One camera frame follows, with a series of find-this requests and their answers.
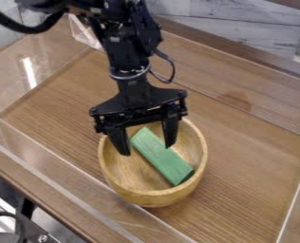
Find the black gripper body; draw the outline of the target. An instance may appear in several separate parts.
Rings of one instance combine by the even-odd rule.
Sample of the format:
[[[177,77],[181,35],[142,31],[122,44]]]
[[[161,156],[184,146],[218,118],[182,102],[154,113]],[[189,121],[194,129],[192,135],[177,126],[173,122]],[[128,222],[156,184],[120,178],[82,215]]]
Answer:
[[[108,134],[108,126],[128,129],[150,122],[162,122],[168,113],[177,112],[180,120],[188,114],[188,92],[184,89],[152,85],[148,72],[113,70],[110,75],[117,83],[118,93],[89,111],[98,133]]]

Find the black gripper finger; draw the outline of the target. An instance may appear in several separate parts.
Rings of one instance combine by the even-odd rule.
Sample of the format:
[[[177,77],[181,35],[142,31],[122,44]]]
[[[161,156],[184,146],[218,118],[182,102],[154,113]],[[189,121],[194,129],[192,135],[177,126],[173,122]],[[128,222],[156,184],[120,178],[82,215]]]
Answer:
[[[180,114],[177,112],[168,113],[162,119],[162,133],[164,133],[166,148],[169,148],[176,143],[178,127],[180,127]]]
[[[118,153],[122,156],[132,155],[132,146],[130,140],[128,135],[128,130],[125,127],[120,126],[108,126],[106,133],[112,140],[113,146],[117,149]]]

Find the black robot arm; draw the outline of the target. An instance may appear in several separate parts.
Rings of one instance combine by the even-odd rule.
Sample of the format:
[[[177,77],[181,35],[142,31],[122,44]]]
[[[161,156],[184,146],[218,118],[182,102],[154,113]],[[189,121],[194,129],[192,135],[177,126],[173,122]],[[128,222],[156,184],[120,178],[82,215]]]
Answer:
[[[160,88],[150,84],[150,57],[169,56],[160,51],[162,28],[145,0],[17,0],[26,9],[54,14],[67,11],[87,19],[94,35],[106,51],[110,76],[118,93],[94,106],[95,131],[110,137],[124,156],[132,154],[128,128],[160,122],[164,144],[172,146],[178,135],[180,120],[188,114],[184,89]]]

